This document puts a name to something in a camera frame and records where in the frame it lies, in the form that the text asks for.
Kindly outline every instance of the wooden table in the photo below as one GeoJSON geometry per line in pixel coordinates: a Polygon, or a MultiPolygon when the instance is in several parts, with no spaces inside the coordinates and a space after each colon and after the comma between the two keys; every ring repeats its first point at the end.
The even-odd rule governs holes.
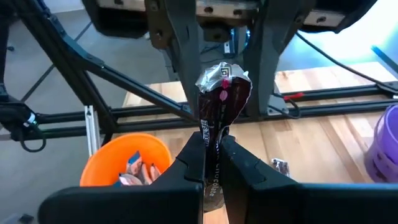
{"type": "MultiPolygon", "coordinates": [[[[351,68],[383,82],[396,79],[379,63],[362,63],[351,68]]],[[[316,90],[368,85],[371,82],[340,67],[311,68],[278,72],[275,79],[281,92],[316,90]]],[[[149,85],[175,101],[186,101],[179,82],[149,85]]],[[[337,100],[321,100],[299,105],[324,105],[377,100],[384,96],[364,96],[337,100]]],[[[127,93],[123,106],[150,105],[136,95],[127,93]]],[[[258,123],[234,124],[231,135],[237,142],[266,163],[272,158],[287,161],[293,179],[299,182],[371,182],[364,167],[364,153],[373,140],[373,127],[378,113],[286,119],[258,123]]],[[[175,117],[172,114],[123,118],[119,122],[175,117]]],[[[175,157],[192,132],[199,128],[148,132],[168,145],[175,157]]],[[[205,214],[205,223],[228,223],[224,208],[205,214]]]]}

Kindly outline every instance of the silver foil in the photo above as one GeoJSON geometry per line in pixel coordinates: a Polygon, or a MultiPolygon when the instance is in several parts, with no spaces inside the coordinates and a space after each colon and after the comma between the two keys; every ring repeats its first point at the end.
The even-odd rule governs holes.
{"type": "Polygon", "coordinates": [[[249,72],[243,71],[239,65],[220,62],[218,65],[206,68],[206,70],[200,74],[196,86],[199,88],[199,91],[205,93],[221,86],[221,82],[225,79],[231,83],[233,77],[243,78],[251,83],[248,75],[249,72]]]}

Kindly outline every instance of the purple bucket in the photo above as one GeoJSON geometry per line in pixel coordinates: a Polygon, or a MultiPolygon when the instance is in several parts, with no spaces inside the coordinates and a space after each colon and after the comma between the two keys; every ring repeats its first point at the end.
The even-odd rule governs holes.
{"type": "Polygon", "coordinates": [[[375,182],[398,182],[398,105],[389,107],[377,122],[365,167],[375,182]]]}

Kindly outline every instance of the gray floor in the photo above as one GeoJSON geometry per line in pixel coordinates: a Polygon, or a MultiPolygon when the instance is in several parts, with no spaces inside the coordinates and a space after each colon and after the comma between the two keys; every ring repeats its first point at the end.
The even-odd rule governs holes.
{"type": "MultiPolygon", "coordinates": [[[[76,37],[89,23],[84,11],[59,14],[58,18],[72,37],[76,37]]],[[[331,48],[336,42],[320,41],[312,35],[308,38],[321,48],[336,49],[331,48]]],[[[78,43],[108,65],[142,83],[169,80],[162,54],[152,48],[148,40],[109,38],[97,33],[91,26],[78,43]]],[[[10,44],[16,51],[7,55],[6,86],[11,95],[21,98],[51,62],[20,22],[11,27],[10,44]]],[[[334,51],[332,56],[347,64],[379,61],[370,49],[355,52],[353,55],[334,51]]],[[[329,65],[332,65],[331,62],[295,37],[282,54],[278,70],[329,65]]],[[[126,91],[95,76],[93,80],[110,106],[122,105],[126,91]]],[[[51,72],[26,103],[40,113],[83,109],[57,70],[51,72]]],[[[39,144],[37,141],[28,143],[30,146],[39,144]]],[[[4,141],[0,144],[0,220],[15,212],[35,215],[46,196],[62,188],[78,185],[88,158],[84,137],[48,140],[45,150],[37,154],[23,151],[16,142],[4,141]]]]}

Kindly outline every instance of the orange bowl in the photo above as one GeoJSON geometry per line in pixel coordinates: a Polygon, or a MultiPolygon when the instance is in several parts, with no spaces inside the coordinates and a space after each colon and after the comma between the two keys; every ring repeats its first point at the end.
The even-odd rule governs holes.
{"type": "Polygon", "coordinates": [[[147,170],[155,164],[163,173],[172,164],[170,151],[160,139],[150,134],[126,134],[113,139],[88,159],[80,177],[80,186],[113,185],[119,174],[126,171],[128,160],[137,151],[147,170]]]}

